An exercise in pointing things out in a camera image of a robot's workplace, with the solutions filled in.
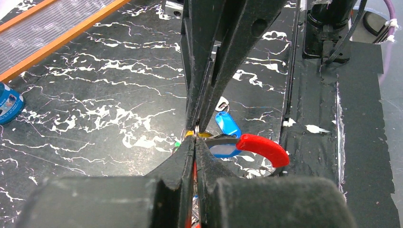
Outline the silver key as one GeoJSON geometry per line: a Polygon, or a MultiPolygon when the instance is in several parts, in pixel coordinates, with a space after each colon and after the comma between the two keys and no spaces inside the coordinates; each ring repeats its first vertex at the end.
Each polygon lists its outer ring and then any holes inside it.
{"type": "Polygon", "coordinates": [[[229,110],[229,101],[225,97],[221,96],[215,107],[215,111],[228,113],[229,110]]]}

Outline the metal key organizer red handle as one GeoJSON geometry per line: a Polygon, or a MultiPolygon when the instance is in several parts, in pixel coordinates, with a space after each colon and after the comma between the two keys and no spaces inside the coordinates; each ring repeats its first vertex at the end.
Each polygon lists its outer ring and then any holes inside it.
{"type": "Polygon", "coordinates": [[[210,133],[199,133],[205,140],[208,148],[218,144],[234,144],[238,150],[253,152],[268,159],[275,169],[289,165],[286,151],[276,142],[253,134],[242,134],[240,138],[220,134],[212,136],[210,133]]]}

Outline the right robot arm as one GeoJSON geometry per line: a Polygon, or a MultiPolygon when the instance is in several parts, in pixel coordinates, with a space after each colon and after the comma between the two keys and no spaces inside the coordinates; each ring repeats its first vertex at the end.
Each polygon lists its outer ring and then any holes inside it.
{"type": "MultiPolygon", "coordinates": [[[[284,0],[186,0],[181,55],[186,82],[187,131],[205,131],[226,86],[263,34],[280,15],[284,0]]],[[[366,1],[344,37],[355,1],[316,0],[307,13],[306,53],[326,65],[338,59],[364,14],[366,1]]]]}

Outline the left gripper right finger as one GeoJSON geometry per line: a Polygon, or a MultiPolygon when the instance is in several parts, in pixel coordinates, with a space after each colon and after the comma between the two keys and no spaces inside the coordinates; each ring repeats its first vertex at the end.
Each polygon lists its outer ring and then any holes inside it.
{"type": "Polygon", "coordinates": [[[203,140],[195,142],[203,228],[355,228],[343,194],[325,178],[245,179],[228,170],[203,140]]]}

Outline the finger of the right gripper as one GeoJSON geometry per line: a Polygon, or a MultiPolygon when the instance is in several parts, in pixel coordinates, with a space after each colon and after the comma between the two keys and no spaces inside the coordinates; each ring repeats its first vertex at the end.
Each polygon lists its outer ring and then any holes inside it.
{"type": "Polygon", "coordinates": [[[204,132],[227,84],[262,35],[279,16],[285,0],[243,0],[217,49],[210,88],[200,113],[204,132]]]}
{"type": "Polygon", "coordinates": [[[210,93],[212,48],[224,10],[223,0],[186,0],[181,27],[181,55],[186,82],[186,129],[202,127],[210,93]]]}

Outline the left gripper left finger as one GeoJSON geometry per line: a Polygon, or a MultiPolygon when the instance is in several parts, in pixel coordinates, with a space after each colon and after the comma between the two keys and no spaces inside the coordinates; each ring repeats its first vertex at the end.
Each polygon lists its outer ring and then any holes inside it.
{"type": "Polygon", "coordinates": [[[42,182],[18,228],[189,228],[195,138],[144,176],[63,177],[42,182]]]}

